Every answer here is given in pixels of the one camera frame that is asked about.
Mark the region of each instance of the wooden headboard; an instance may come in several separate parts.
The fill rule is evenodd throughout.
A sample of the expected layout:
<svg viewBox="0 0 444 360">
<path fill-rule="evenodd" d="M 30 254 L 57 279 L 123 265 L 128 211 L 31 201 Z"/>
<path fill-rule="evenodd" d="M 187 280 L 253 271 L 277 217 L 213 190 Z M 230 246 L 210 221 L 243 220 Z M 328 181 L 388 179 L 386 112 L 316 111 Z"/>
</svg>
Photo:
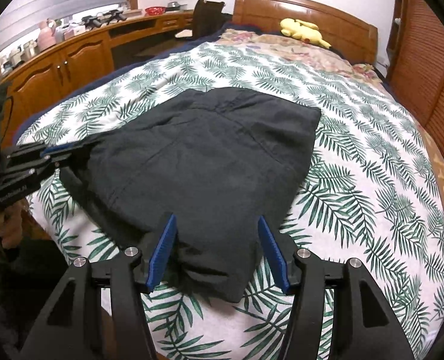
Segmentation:
<svg viewBox="0 0 444 360">
<path fill-rule="evenodd" d="M 287 17 L 315 23 L 324 40 L 349 62 L 375 64 L 377 28 L 328 5 L 310 0 L 235 0 L 232 21 L 276 32 Z"/>
</svg>

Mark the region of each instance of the pink bottle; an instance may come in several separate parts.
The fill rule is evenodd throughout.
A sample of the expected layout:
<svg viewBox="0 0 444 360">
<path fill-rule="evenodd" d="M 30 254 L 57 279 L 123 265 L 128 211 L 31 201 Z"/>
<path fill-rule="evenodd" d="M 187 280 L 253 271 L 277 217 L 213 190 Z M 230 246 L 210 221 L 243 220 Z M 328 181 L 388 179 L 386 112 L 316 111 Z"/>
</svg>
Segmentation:
<svg viewBox="0 0 444 360">
<path fill-rule="evenodd" d="M 50 19 L 46 21 L 41 21 L 39 23 L 40 34 L 37 38 L 37 45 L 40 51 L 44 51 L 49 47 L 57 43 L 55 33 L 56 33 L 56 22 Z"/>
</svg>

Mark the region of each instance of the bedspread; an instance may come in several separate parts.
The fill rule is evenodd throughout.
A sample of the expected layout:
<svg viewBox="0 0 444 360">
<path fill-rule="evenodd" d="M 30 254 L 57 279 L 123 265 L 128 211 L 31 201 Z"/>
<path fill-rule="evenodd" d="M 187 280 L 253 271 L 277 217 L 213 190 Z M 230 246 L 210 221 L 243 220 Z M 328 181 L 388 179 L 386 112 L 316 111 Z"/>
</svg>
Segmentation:
<svg viewBox="0 0 444 360">
<path fill-rule="evenodd" d="M 434 139 L 425 130 L 425 128 L 423 128 L 414 117 L 412 117 L 412 119 L 414 120 L 415 126 L 417 127 L 420 136 L 422 137 L 422 141 L 424 142 L 424 146 L 427 149 L 427 154 L 430 164 L 432 165 L 432 170 L 434 171 L 434 175 L 437 181 L 437 187 L 439 188 L 440 199 L 442 201 L 442 207 L 444 210 L 444 157 L 442 156 L 440 149 L 434 142 Z"/>
<path fill-rule="evenodd" d="M 316 70 L 337 73 L 360 83 L 372 85 L 388 95 L 371 65 L 363 63 L 351 65 L 334 52 L 297 39 L 271 34 L 257 35 L 255 32 L 229 28 L 217 43 L 250 47 L 262 54 L 279 56 L 288 61 L 300 61 Z"/>
<path fill-rule="evenodd" d="M 227 86 L 321 109 L 311 168 L 281 231 L 322 259 L 360 258 L 416 357 L 422 356 L 444 318 L 444 214 L 410 114 L 372 86 L 248 46 L 204 43 L 63 102 L 32 124 L 19 143 L 80 140 L 117 128 L 186 89 Z M 57 173 L 30 200 L 34 217 L 68 262 L 118 252 Z M 108 292 L 103 306 L 110 310 Z M 275 287 L 265 259 L 239 304 L 184 294 L 164 283 L 142 295 L 157 350 L 175 360 L 275 359 L 292 299 Z M 328 356 L 332 316 L 333 293 L 327 290 L 320 359 Z"/>
</svg>

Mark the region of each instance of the red bowl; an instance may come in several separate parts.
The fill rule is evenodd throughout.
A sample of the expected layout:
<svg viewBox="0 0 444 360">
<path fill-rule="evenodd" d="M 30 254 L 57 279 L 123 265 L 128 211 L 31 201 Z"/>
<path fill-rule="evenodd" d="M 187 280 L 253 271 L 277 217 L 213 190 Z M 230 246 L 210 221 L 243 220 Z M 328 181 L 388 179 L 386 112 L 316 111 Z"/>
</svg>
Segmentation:
<svg viewBox="0 0 444 360">
<path fill-rule="evenodd" d="M 150 7 L 145 10 L 149 16 L 156 16 L 165 13 L 165 7 Z"/>
</svg>

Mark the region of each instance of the wooden cabinet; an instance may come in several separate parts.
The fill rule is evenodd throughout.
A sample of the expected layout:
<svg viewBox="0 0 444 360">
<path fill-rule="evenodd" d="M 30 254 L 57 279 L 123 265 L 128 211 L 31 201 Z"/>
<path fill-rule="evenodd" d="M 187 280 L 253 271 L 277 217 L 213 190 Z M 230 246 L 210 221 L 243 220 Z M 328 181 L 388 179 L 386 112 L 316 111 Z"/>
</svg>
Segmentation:
<svg viewBox="0 0 444 360">
<path fill-rule="evenodd" d="M 405 29 L 391 70 L 388 82 L 395 99 L 444 157 L 444 26 L 424 0 L 407 0 Z"/>
<path fill-rule="evenodd" d="M 30 69 L 17 75 L 8 89 L 8 95 L 14 99 L 10 124 L 4 138 L 3 146 L 10 144 L 18 126 L 29 116 L 43 111 L 56 103 L 69 91 L 63 85 L 63 74 L 59 55 L 50 54 L 37 60 Z M 5 104 L 2 128 L 9 122 L 10 102 Z"/>
<path fill-rule="evenodd" d="M 2 133 L 7 125 L 8 128 L 3 147 L 12 143 L 17 128 L 31 115 L 112 73 L 112 47 L 154 34 L 182 30 L 191 19 L 191 12 L 177 12 L 103 26 L 57 44 L 17 68 L 3 80 L 11 82 L 7 94 L 14 99 L 10 118 L 10 103 L 5 105 Z"/>
<path fill-rule="evenodd" d="M 17 128 L 31 115 L 59 102 L 70 93 L 113 71 L 113 60 L 107 32 L 85 38 L 66 47 L 48 50 L 10 76 L 2 129 L 9 123 L 3 147 L 12 142 Z"/>
<path fill-rule="evenodd" d="M 94 35 L 64 48 L 64 76 L 73 91 L 113 72 L 113 60 L 107 32 Z"/>
</svg>

